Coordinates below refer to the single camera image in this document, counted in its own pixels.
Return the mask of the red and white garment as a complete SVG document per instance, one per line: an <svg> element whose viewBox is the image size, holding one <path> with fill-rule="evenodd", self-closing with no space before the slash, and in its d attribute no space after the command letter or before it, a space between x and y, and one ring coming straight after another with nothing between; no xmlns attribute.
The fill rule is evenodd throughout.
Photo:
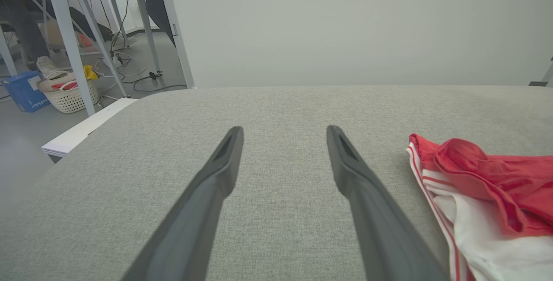
<svg viewBox="0 0 553 281"><path fill-rule="evenodd" d="M416 134L407 153L448 243L451 281L553 281L553 155L488 155Z"/></svg>

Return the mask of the white flat board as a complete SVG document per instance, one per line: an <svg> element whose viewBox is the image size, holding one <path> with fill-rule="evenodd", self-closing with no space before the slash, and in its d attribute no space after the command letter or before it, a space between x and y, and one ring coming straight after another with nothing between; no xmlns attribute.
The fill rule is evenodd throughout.
<svg viewBox="0 0 553 281"><path fill-rule="evenodd" d="M121 98L109 106L103 108L91 117L83 120L66 132L52 139L41 147L42 151L48 155L54 163L57 163L59 158L63 158L79 145L85 138L94 132L99 126L103 125L107 120L118 114L121 110L136 102L136 99Z"/></svg>

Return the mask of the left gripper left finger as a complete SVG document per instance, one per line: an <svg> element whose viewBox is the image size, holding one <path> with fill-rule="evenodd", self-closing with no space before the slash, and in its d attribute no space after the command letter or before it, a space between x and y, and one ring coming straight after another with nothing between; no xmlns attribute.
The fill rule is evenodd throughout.
<svg viewBox="0 0 553 281"><path fill-rule="evenodd" d="M243 143L243 128L230 128L121 281L205 281L221 208L237 181Z"/></svg>

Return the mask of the tan cardboard box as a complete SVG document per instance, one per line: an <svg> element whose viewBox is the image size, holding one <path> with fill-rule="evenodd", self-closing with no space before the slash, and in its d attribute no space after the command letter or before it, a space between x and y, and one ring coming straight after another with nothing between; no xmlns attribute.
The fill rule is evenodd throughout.
<svg viewBox="0 0 553 281"><path fill-rule="evenodd" d="M41 23L39 29L49 49L55 50L65 47L57 21L49 19L45 23Z"/></svg>

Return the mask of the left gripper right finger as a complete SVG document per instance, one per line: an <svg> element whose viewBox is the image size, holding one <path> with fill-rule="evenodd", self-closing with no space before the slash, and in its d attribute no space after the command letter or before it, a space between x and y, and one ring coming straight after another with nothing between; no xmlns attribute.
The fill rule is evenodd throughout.
<svg viewBox="0 0 553 281"><path fill-rule="evenodd" d="M367 281L450 281L344 131L329 125L326 137L334 181L350 204Z"/></svg>

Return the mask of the cream plastic laundry basket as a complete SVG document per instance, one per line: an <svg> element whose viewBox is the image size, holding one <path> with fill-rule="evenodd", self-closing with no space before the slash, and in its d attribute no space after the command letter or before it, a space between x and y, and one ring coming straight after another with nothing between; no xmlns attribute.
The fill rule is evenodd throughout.
<svg viewBox="0 0 553 281"><path fill-rule="evenodd" d="M65 84L76 78L72 72L58 71L38 83L38 89L44 93L50 104L64 114L72 114L85 109L84 100L80 94L79 86L68 91L54 90L54 84Z"/></svg>

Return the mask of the white metal table frame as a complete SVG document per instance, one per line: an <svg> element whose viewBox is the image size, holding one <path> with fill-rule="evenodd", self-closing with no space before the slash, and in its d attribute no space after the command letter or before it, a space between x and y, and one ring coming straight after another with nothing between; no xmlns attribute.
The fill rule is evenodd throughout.
<svg viewBox="0 0 553 281"><path fill-rule="evenodd" d="M75 23L70 17L70 10L69 10L70 6L67 0L51 0L51 1L57 18L57 23L60 29L60 33L62 35L65 48L67 49L67 52L68 52L68 58L71 64L71 68L73 69L73 73L75 75L76 82L78 84L78 89L81 94L81 98L84 102L88 116L91 117L92 115L95 114L95 104L92 101L88 84L87 84L87 79L83 70L83 63L78 50L79 45L74 33L73 26L75 25ZM146 13L146 0L137 0L137 1L138 1L138 7L140 10L140 15L143 21L144 31L146 32L146 35L147 35L148 43L153 57L153 62L157 72L156 76L160 76L162 74L162 71L160 70L160 66L158 63L158 56L154 45L149 16ZM93 32L95 39L97 41L100 41L102 39L102 35L99 32L99 28L97 27L97 21L93 15L93 11L91 10L89 3L87 2L87 0L78 0L78 2L83 9L83 13L85 15L85 18L87 19L89 26L91 27L91 30Z"/></svg>

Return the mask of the blue cardboard box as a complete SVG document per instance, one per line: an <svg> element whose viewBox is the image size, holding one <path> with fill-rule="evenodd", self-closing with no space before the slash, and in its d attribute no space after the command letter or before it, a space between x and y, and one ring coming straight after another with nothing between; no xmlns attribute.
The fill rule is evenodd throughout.
<svg viewBox="0 0 553 281"><path fill-rule="evenodd" d="M44 93L38 89L38 83L41 80L43 80L43 76L40 72L26 71L18 75L1 78L0 85L5 87L22 112L32 113L50 104Z"/></svg>

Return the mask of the person in dark trousers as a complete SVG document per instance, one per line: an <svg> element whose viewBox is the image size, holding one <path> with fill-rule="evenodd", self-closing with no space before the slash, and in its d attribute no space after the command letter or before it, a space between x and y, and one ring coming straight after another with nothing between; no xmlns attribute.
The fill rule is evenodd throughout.
<svg viewBox="0 0 553 281"><path fill-rule="evenodd" d="M45 0L45 9L54 18L55 12L51 0ZM50 57L50 52L42 32L37 24L39 18L43 18L43 10L32 0L0 0L0 22L7 22L8 26L18 36L24 48L29 70L36 70L36 61L39 57ZM74 22L81 28L73 26L75 32L84 33L95 40L93 32L85 16L77 9L70 7L70 15ZM112 41L113 32L104 25L97 24L103 41Z"/></svg>

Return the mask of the grey metal stand leg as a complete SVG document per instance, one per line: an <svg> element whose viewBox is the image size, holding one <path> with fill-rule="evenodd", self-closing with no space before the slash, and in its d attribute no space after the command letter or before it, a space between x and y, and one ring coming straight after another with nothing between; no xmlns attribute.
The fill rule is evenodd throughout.
<svg viewBox="0 0 553 281"><path fill-rule="evenodd" d="M539 87L547 87L548 84L549 88L553 88L553 57L551 57L551 65L544 75L544 77L539 82L530 82L529 86L539 86Z"/></svg>

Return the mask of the white shoe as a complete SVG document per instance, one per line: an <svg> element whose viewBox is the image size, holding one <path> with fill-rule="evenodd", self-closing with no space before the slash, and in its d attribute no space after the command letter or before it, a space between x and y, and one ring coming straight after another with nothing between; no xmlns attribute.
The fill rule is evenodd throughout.
<svg viewBox="0 0 553 281"><path fill-rule="evenodd" d="M47 56L41 56L36 59L36 67L43 74L45 78L49 75L61 71L61 69L54 64L54 62Z"/></svg>

